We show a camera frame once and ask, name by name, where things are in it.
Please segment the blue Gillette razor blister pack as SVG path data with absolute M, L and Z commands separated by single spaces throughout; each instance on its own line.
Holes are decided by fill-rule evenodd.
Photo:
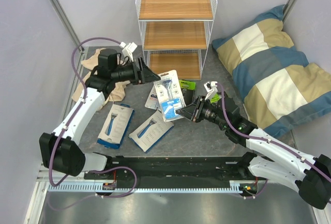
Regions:
M 186 106 L 176 70 L 160 73 L 160 80 L 154 82 L 160 111 L 165 122 L 183 118 L 177 110 Z

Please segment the Gillette razor white card pack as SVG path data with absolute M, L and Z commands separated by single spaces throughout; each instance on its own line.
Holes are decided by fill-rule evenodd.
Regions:
M 160 108 L 160 104 L 157 98 L 157 93 L 154 91 L 154 88 L 151 90 L 147 98 L 145 107 L 153 110 L 158 110 Z

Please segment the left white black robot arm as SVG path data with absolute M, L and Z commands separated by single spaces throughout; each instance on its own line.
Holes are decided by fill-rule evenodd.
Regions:
M 102 179 L 113 175 L 113 166 L 105 155 L 83 153 L 79 148 L 82 134 L 93 115 L 102 106 L 118 82 L 129 81 L 133 85 L 160 80 L 142 58 L 130 59 L 120 64 L 121 53 L 114 49 L 103 49 L 98 55 L 97 65 L 83 83 L 83 91 L 66 118 L 51 133 L 39 138 L 43 165 L 52 172 L 65 176 L 77 176 L 83 171 L 95 171 Z

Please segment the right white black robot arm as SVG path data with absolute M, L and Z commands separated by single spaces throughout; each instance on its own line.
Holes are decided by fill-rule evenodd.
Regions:
M 330 203 L 330 158 L 314 157 L 271 137 L 242 117 L 232 98 L 225 96 L 211 103 L 200 96 L 176 113 L 195 123 L 202 120 L 214 123 L 233 143 L 258 152 L 243 156 L 237 166 L 240 178 L 255 176 L 274 181 L 293 189 L 306 203 L 320 210 Z

